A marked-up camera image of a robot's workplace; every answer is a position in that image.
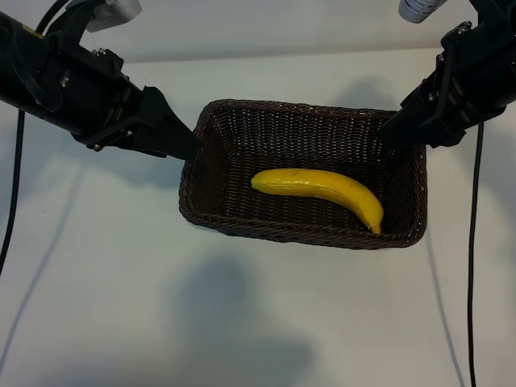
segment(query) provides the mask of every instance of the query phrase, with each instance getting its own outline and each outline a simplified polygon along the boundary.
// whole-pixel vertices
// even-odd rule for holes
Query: yellow banana
[[[329,200],[351,210],[371,232],[381,233],[384,210],[380,202],[350,177],[316,169],[269,169],[256,174],[251,186],[265,194]]]

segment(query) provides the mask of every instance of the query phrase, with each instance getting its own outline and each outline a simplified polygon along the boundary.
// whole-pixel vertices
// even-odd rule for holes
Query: wire
[[[476,387],[475,356],[473,346],[473,274],[474,274],[474,250],[476,228],[476,204],[478,202],[478,180],[481,170],[482,143],[484,139],[484,123],[478,125],[476,138],[475,167],[473,169],[473,195],[471,203],[471,223],[469,226],[468,249],[468,350],[469,350],[469,376],[471,386]]]
[[[52,19],[54,19],[54,16],[57,15],[57,12],[59,12],[60,9],[69,1],[70,0],[57,0],[54,2],[54,4],[48,9],[45,16],[41,19],[40,24],[38,24],[38,27],[35,29],[35,31],[43,34],[47,28],[47,25],[52,21]]]
[[[40,24],[36,28],[36,32],[43,34],[47,25],[54,19],[57,12],[66,5],[69,0],[57,0],[41,19]],[[6,236],[3,240],[2,252],[0,252],[0,276],[2,275],[3,265],[6,262],[7,251],[9,250],[10,238],[13,234],[15,226],[16,207],[18,205],[18,188],[19,175],[22,165],[22,149],[23,149],[23,128],[25,126],[25,112],[18,110],[18,128],[16,130],[16,148],[15,148],[15,167],[13,171],[13,187],[10,194],[9,218],[7,220]]]
[[[15,170],[13,173],[13,188],[10,196],[9,220],[7,221],[6,236],[3,240],[2,252],[0,252],[0,274],[6,261],[9,249],[10,237],[13,234],[15,224],[16,206],[18,204],[19,171],[22,164],[23,126],[25,124],[25,112],[18,110],[18,129],[16,131]]]

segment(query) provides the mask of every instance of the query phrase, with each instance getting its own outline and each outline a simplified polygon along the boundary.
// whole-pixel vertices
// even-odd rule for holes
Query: wicker basket
[[[183,169],[180,210],[227,235],[340,248],[406,248],[427,226],[425,147],[392,151],[377,138],[391,112],[222,100],[201,114],[202,150]],[[385,210],[374,235],[349,210],[251,188],[264,169],[323,169],[366,185]]]

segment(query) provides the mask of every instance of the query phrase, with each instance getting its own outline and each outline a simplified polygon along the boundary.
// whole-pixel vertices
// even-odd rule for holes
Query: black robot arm
[[[66,129],[95,151],[115,146],[193,159],[200,142],[163,94],[134,86],[110,50],[89,52],[79,44],[103,3],[73,3],[46,36],[0,13],[0,99]]]
[[[516,99],[516,1],[470,2],[478,26],[461,23],[441,39],[435,71],[380,129],[385,145],[456,145],[465,129],[500,115]]]

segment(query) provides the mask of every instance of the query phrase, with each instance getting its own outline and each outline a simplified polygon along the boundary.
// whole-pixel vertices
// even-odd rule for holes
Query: white wall
[[[35,27],[54,0],[4,0],[0,10]],[[399,0],[140,0],[126,26],[90,34],[90,49],[126,60],[437,47],[444,33],[476,19],[468,0],[449,0],[420,25]]]

